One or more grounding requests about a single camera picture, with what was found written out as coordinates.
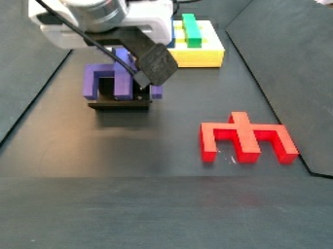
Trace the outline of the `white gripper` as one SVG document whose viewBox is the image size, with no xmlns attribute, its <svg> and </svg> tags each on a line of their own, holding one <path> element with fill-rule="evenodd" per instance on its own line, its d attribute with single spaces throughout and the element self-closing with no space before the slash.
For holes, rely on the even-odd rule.
<svg viewBox="0 0 333 249">
<path fill-rule="evenodd" d="M 82 31 L 100 33 L 137 26 L 156 43 L 170 42 L 172 0 L 42 0 Z M 50 14 L 37 0 L 27 1 L 27 14 L 50 42 L 62 49 L 88 47 L 83 38 Z"/>
</svg>

